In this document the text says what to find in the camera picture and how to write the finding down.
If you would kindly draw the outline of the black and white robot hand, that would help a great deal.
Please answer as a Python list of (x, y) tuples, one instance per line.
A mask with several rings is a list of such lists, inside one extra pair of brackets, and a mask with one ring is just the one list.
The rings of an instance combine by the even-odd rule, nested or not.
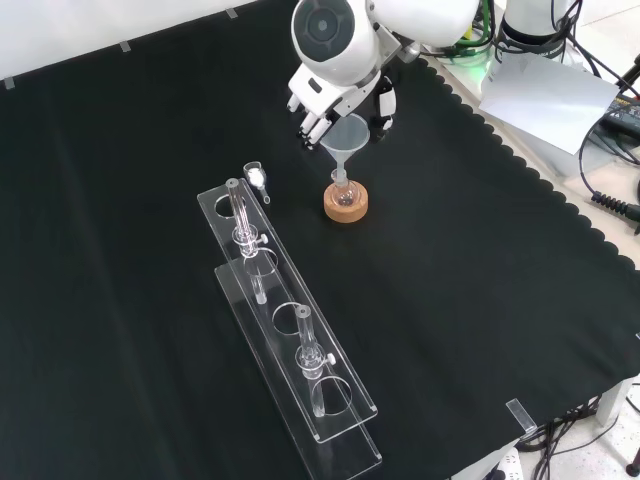
[(297, 135), (308, 150), (315, 150), (340, 119), (355, 113), (368, 101), (372, 102), (373, 110), (365, 123), (374, 141), (381, 140), (393, 126), (396, 93), (391, 79), (381, 72), (370, 75), (361, 85), (336, 86), (302, 64), (289, 80), (288, 89), (286, 108), (290, 113), (304, 114)]

